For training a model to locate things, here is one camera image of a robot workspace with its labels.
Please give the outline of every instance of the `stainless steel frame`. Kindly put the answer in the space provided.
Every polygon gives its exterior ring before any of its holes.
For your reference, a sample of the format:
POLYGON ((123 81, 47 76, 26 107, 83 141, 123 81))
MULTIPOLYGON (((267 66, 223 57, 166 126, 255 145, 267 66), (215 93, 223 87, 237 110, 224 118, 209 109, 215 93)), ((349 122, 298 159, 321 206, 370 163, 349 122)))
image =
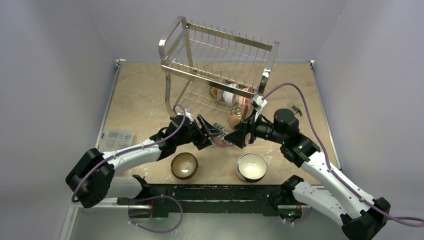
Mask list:
POLYGON ((242 37, 240 33, 233 34, 233 31, 227 33, 226 29, 220 31, 219 27, 213 29, 212 26, 187 23, 184 16, 178 16, 159 42, 160 64, 166 79, 165 104, 169 116, 175 115, 170 102, 171 75, 187 79, 175 104, 180 103, 189 108, 190 103, 199 103, 228 112, 232 106, 206 96, 199 88, 218 88, 246 98, 252 98, 255 94, 262 95, 279 45, 277 41, 270 45, 269 42, 262 43, 262 39, 256 41, 254 37, 249 39, 247 35, 242 37), (166 50, 165 46, 179 25, 181 32, 166 50), (215 69, 214 72, 213 67, 208 64, 225 67, 215 69), (238 87, 226 85, 229 83, 235 83, 238 87), (251 88, 252 92, 245 91, 244 88, 251 88))

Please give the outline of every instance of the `white bowl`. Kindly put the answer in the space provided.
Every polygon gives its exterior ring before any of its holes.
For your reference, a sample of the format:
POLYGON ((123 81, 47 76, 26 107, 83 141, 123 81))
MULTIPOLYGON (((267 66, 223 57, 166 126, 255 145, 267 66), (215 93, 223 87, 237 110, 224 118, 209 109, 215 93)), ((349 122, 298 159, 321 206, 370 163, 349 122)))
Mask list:
MULTIPOLYGON (((237 88, 237 84, 231 83, 231 84, 228 84, 228 87, 237 88)), ((224 91, 223 97, 224 97, 224 101, 225 101, 226 104, 231 105, 231 106, 236 104, 237 95, 235 95, 235 94, 233 94, 229 91, 224 91)))
POLYGON ((246 153, 238 159, 235 170, 243 181, 256 183, 265 176, 267 168, 267 163, 261 156, 246 153))

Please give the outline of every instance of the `white connector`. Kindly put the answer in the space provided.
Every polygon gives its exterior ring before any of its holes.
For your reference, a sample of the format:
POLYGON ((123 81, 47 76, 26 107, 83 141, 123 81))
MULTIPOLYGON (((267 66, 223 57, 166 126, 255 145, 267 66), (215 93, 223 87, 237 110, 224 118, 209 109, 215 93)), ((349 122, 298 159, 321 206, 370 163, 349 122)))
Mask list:
POLYGON ((262 110, 265 105, 267 105, 267 100, 262 99, 262 96, 255 95, 249 102, 250 105, 256 110, 256 114, 254 115, 254 121, 258 120, 259 115, 261 115, 262 110))

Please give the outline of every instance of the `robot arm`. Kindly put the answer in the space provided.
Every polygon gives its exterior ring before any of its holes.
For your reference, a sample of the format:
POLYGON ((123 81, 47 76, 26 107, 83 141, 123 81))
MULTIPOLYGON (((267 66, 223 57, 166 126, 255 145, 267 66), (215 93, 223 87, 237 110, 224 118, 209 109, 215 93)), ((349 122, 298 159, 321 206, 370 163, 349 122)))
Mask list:
POLYGON ((162 160, 175 153, 180 145, 193 143, 197 149, 202 150, 212 145, 210 137, 221 134, 220 130, 205 121, 201 115, 197 116, 200 126, 189 113, 186 115, 184 122, 183 116, 177 115, 168 127, 162 128, 138 145, 103 153, 96 148, 88 150, 66 177, 66 184, 75 191, 82 179, 96 165, 110 159, 83 182, 76 194, 79 202, 84 208, 91 208, 105 198, 137 197, 146 184, 144 179, 136 175, 118 177, 120 174, 138 165, 162 160), (159 142, 174 133, 180 125, 182 127, 175 135, 159 142))
POLYGON ((372 239, 386 224, 387 218, 364 201, 374 203, 375 207, 385 213, 389 212, 390 204, 382 197, 374 199, 331 163, 328 166, 326 156, 320 148, 300 133, 299 120, 290 109, 278 109, 271 122, 258 114, 266 104, 266 101, 262 101, 262 97, 255 96, 251 104, 255 108, 253 114, 236 125, 236 131, 225 136, 225 140, 244 148, 246 135, 250 134, 249 144, 253 144, 256 138, 281 144, 280 150, 284 157, 315 177, 327 190, 318 190, 302 178, 293 175, 282 185, 288 190, 285 195, 308 204, 333 219, 349 239, 372 239), (358 191, 362 198, 355 196, 330 169, 350 188, 358 191))

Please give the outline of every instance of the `dish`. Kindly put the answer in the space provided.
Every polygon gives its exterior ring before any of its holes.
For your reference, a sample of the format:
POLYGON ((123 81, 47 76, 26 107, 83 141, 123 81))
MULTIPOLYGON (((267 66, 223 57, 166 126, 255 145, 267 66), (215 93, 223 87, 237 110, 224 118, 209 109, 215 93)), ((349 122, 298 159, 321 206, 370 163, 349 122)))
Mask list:
POLYGON ((246 118, 246 117, 249 117, 252 114, 252 111, 253 111, 253 107, 249 104, 236 105, 229 111, 227 122, 228 122, 229 127, 232 130, 236 130, 235 126, 237 124, 239 124, 244 119, 243 114, 245 113, 246 110, 247 110, 247 112, 246 112, 246 115, 244 116, 244 118, 246 118))
POLYGON ((248 183, 259 182, 267 173, 267 163, 254 153, 246 153, 240 156, 235 170, 238 177, 248 183))
POLYGON ((222 126, 219 123, 214 123, 213 127, 215 127, 216 129, 221 130, 222 134, 218 135, 218 136, 213 136, 210 138, 210 141, 212 142, 212 144, 220 147, 220 148, 226 148, 228 146, 232 146, 233 144, 227 140, 224 139, 224 137, 229 134, 229 132, 226 130, 226 128, 224 126, 222 126))
POLYGON ((171 162, 171 173, 177 179, 189 179, 196 174, 198 169, 198 160, 189 152, 182 152, 176 155, 171 162))
POLYGON ((220 101, 221 99, 223 99, 223 96, 224 96, 224 91, 222 89, 212 87, 212 86, 209 88, 209 93, 210 93, 210 96, 212 97, 212 99, 217 100, 217 101, 220 101))
MULTIPOLYGON (((230 83, 230 84, 228 84, 228 87, 237 88, 238 85, 237 85, 237 83, 230 83)), ((237 95, 235 95, 234 93, 231 93, 229 91, 223 92, 223 97, 224 97, 225 103, 228 104, 228 105, 231 105, 231 106, 236 104, 236 96, 237 95)))
MULTIPOLYGON (((253 89, 251 87, 245 87, 243 88, 243 91, 253 93, 253 89)), ((237 102, 240 105, 244 105, 244 104, 248 104, 250 100, 251 100, 250 98, 247 98, 245 96, 238 96, 237 102)))

